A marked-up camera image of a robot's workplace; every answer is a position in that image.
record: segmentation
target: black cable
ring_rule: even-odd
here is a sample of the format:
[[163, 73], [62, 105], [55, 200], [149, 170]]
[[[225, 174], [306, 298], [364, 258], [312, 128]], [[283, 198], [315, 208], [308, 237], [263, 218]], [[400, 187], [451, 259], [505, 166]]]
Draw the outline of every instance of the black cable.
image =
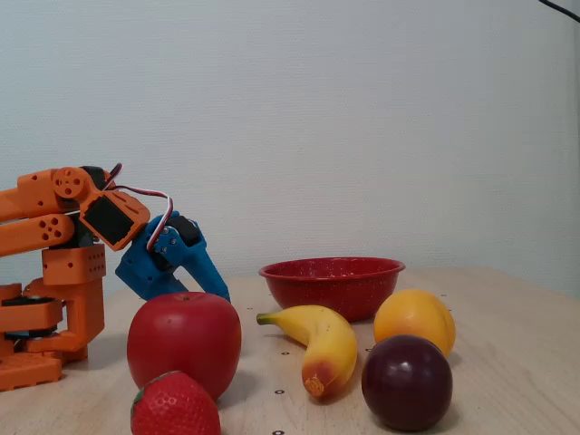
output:
[[552, 9], [556, 9], [558, 12], [561, 12], [564, 15], [568, 15], [570, 18], [572, 18], [573, 20], [576, 20], [578, 23], [580, 23], [580, 16], [568, 11], [567, 9], [563, 8], [562, 6], [558, 6], [552, 2], [549, 2], [548, 0], [538, 0], [540, 3], [543, 3], [546, 6], [551, 7]]

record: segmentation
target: dark red plum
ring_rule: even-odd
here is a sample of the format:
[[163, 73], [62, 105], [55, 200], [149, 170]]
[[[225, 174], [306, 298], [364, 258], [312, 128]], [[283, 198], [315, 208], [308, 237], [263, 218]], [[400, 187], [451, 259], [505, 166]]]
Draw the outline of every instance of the dark red plum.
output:
[[388, 428], [426, 430], [447, 412], [453, 393], [450, 365], [433, 343], [396, 335], [377, 343], [362, 371], [362, 394]]

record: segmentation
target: bowl rim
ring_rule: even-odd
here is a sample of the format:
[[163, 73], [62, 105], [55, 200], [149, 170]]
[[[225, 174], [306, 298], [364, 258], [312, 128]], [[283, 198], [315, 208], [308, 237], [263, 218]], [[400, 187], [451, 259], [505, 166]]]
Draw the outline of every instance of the bowl rim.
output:
[[[312, 260], [335, 260], [335, 259], [357, 259], [357, 260], [381, 260], [381, 261], [389, 261], [392, 263], [392, 268], [388, 270], [382, 270], [380, 272], [372, 272], [369, 274], [358, 274], [358, 275], [341, 275], [341, 276], [296, 276], [296, 275], [274, 275], [268, 273], [266, 270], [274, 267], [274, 266], [281, 266], [288, 263], [297, 263], [303, 261], [312, 261]], [[380, 256], [320, 256], [320, 257], [313, 257], [313, 258], [298, 258], [296, 260], [286, 260], [280, 261], [278, 263], [273, 263], [271, 265], [267, 265], [261, 267], [258, 273], [260, 276], [264, 278], [271, 278], [271, 279], [278, 279], [284, 281], [347, 281], [353, 279], [361, 279], [361, 278], [371, 278], [376, 276], [386, 276], [391, 274], [398, 274], [401, 271], [405, 270], [407, 266], [400, 260], [394, 260], [392, 258], [385, 258]]]

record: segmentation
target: red bowl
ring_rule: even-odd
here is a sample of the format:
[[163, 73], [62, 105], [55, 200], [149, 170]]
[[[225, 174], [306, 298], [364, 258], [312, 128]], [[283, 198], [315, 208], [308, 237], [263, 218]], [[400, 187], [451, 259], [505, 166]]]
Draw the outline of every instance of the red bowl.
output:
[[347, 256], [285, 261], [265, 266], [259, 274], [283, 309], [322, 305], [358, 322], [376, 314], [404, 268], [388, 258]]

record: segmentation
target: orange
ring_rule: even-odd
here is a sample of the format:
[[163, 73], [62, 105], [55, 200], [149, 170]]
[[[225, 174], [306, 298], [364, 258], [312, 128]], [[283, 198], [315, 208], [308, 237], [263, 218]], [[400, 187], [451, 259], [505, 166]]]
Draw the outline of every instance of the orange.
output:
[[388, 297], [374, 317], [374, 341], [395, 335], [417, 335], [448, 357], [455, 344], [455, 321], [441, 300], [418, 288]]

